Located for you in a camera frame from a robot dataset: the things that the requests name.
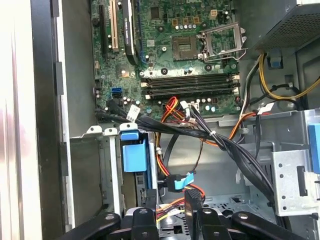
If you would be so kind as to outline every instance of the blue plastic clip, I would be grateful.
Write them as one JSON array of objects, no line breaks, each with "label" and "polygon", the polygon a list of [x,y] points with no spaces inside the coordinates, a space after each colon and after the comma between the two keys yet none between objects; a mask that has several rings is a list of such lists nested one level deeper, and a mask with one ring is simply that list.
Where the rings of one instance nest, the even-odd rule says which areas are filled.
[{"label": "blue plastic clip", "polygon": [[308,128],[313,172],[320,174],[320,123],[310,124]]},{"label": "blue plastic clip", "polygon": [[185,186],[193,183],[194,180],[195,180],[195,179],[194,179],[194,173],[193,173],[193,172],[192,172],[192,173],[188,172],[188,173],[186,174],[186,177],[185,177],[185,178],[182,178],[180,181],[177,181],[177,180],[174,181],[174,188],[175,188],[176,190],[181,190],[181,189],[183,189]]},{"label": "blue plastic clip", "polygon": [[[123,132],[121,141],[134,141],[139,139],[137,130]],[[126,173],[147,171],[147,146],[144,139],[141,144],[122,146],[123,170]]]}]

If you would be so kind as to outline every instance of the screw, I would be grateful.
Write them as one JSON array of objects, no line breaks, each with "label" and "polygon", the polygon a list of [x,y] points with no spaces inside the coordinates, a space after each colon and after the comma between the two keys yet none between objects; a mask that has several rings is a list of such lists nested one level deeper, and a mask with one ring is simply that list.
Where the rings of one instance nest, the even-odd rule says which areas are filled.
[{"label": "screw", "polygon": [[211,209],[209,209],[209,208],[205,208],[205,209],[203,209],[202,211],[203,211],[205,214],[210,214],[210,213],[212,213]]},{"label": "screw", "polygon": [[241,219],[248,219],[248,218],[249,218],[248,215],[246,215],[246,214],[244,214],[244,213],[239,213],[238,216],[239,216],[239,218],[241,218]]},{"label": "screw", "polygon": [[114,219],[114,218],[115,218],[115,217],[114,217],[113,214],[108,214],[108,215],[105,217],[106,220],[111,220],[111,219]]},{"label": "screw", "polygon": [[139,211],[139,213],[140,214],[146,214],[148,211],[146,210],[146,209],[141,209],[140,211]]}]

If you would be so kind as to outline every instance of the green circuit board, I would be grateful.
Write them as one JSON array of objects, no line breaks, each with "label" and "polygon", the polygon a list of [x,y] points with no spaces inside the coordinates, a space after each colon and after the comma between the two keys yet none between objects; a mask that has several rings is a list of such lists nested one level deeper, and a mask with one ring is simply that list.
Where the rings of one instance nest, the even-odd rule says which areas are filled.
[{"label": "green circuit board", "polygon": [[[186,76],[214,76],[216,74],[238,74],[234,59],[206,64],[198,59],[201,43],[199,32],[234,21],[230,0],[136,0],[134,3],[135,36],[139,65],[129,63],[125,51],[124,23],[121,3],[116,6],[118,50],[107,44],[107,57],[103,55],[101,22],[97,24],[99,7],[105,10],[105,34],[112,36],[111,0],[93,0],[91,6],[94,74],[96,81],[96,104],[107,110],[106,101],[113,98],[112,89],[121,88],[121,97],[116,100],[126,111],[131,104],[141,108],[141,113],[160,119],[164,113],[163,104],[174,96],[148,99],[142,82],[153,79],[168,79]],[[235,47],[233,31],[226,31],[214,38],[216,50]],[[184,59],[182,54],[191,53]],[[190,94],[179,97],[188,103],[195,103],[205,117],[218,117],[239,112],[238,93],[200,95]]]}]

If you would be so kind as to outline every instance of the motherboard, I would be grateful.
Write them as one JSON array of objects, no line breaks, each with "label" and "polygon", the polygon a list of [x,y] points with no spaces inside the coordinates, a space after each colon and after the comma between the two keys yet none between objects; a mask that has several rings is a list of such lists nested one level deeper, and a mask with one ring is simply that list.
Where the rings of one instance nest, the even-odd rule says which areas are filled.
[{"label": "motherboard", "polygon": [[93,0],[91,20],[98,109],[114,99],[159,120],[175,96],[204,117],[239,112],[232,0]]}]

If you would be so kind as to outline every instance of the label sticker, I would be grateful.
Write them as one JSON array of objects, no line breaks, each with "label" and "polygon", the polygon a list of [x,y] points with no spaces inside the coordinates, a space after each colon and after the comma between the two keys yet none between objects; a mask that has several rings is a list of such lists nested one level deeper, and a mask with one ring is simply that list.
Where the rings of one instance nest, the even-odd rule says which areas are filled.
[{"label": "label sticker", "polygon": [[130,110],[128,112],[128,115],[126,116],[126,119],[129,120],[130,122],[134,123],[140,113],[140,110],[141,109],[139,107],[132,104],[130,107]]},{"label": "label sticker", "polygon": [[270,112],[274,105],[275,105],[274,102],[268,103],[264,107],[260,108],[260,110],[259,110],[257,115],[261,115],[261,114],[263,114],[265,112]]}]

